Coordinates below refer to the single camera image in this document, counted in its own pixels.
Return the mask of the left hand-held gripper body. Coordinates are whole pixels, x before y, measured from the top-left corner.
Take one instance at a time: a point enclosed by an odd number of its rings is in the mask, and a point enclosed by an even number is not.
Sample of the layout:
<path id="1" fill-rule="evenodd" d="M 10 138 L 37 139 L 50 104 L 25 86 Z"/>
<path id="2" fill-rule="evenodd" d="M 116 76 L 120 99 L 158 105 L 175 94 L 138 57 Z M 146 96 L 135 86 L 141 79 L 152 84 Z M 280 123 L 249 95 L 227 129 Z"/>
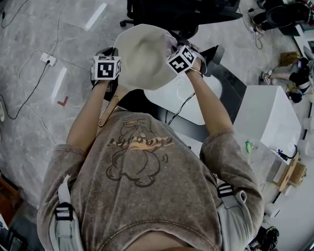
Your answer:
<path id="1" fill-rule="evenodd" d="M 121 58 L 118 56 L 98 55 L 93 58 L 91 83 L 95 87 L 100 81 L 114 81 L 121 72 Z"/>

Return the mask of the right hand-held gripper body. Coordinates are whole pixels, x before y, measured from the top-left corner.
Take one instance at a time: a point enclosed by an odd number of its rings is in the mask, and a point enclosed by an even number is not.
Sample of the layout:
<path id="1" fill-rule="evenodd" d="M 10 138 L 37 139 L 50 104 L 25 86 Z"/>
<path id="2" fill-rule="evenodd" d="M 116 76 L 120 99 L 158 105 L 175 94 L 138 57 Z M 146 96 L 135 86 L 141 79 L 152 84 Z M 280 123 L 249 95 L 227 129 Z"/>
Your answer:
<path id="1" fill-rule="evenodd" d="M 197 58 L 201 60 L 200 70 L 193 68 Z M 205 58 L 195 49 L 192 49 L 187 45 L 179 47 L 166 59 L 166 63 L 176 74 L 187 72 L 192 69 L 199 72 L 201 75 L 205 75 L 207 73 Z"/>

